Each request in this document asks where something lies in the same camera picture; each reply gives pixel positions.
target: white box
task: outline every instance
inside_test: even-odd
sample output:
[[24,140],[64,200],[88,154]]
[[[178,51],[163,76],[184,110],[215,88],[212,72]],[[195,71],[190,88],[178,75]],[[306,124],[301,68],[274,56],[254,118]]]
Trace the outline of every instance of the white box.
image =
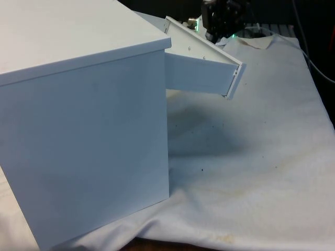
[[0,26],[0,165],[39,247],[168,198],[170,38],[111,0],[0,0]]

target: cabinet top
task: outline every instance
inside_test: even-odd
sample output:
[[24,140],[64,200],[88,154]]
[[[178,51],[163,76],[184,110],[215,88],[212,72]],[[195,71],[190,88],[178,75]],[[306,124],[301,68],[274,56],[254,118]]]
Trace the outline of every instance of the cabinet top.
[[116,0],[0,0],[0,85],[170,46]]

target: white tablecloth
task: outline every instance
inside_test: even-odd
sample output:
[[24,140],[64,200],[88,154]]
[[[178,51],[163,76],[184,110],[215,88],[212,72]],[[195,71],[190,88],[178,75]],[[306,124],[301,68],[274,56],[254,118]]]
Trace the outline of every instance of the white tablecloth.
[[[280,39],[267,50],[237,41],[225,50],[247,64],[233,100],[168,93],[170,198],[55,250],[116,250],[135,236],[335,250],[335,134],[303,55]],[[0,179],[0,250],[37,249]]]

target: black machine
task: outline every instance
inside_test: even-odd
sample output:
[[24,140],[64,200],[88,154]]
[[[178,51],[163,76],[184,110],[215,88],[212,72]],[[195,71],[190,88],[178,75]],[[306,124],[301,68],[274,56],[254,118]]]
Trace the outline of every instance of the black machine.
[[228,38],[244,28],[244,17],[249,0],[203,0],[203,25],[206,38],[216,43],[222,37]]

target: open drawer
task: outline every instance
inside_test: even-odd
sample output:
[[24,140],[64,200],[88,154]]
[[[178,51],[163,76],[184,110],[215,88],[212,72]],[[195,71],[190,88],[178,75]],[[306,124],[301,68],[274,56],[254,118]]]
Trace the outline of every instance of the open drawer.
[[167,89],[233,97],[245,64],[171,17],[165,19],[164,32],[172,40],[165,49]]

